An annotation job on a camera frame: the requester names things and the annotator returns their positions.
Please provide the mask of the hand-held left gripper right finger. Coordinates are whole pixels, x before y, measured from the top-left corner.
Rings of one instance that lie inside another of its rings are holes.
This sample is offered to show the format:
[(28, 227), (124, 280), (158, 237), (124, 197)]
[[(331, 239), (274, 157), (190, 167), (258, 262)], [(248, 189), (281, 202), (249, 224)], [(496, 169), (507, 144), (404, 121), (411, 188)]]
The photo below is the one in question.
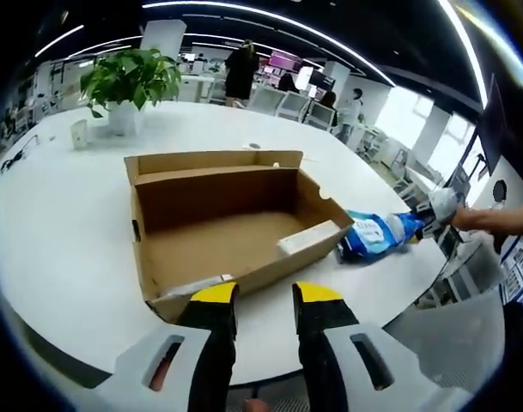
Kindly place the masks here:
[(341, 294), (292, 286), (299, 359), (312, 411), (456, 411), (459, 391), (423, 375), (418, 356), (361, 323)]

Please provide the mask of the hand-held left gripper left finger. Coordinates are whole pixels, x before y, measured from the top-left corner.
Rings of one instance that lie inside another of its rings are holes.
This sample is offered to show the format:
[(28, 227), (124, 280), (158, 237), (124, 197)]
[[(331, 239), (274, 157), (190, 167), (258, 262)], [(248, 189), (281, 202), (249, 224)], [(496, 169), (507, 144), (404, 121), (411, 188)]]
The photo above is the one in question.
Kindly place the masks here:
[(93, 411), (223, 411), (236, 359), (235, 282), (193, 294), (177, 323), (163, 324), (116, 360), (94, 388)]

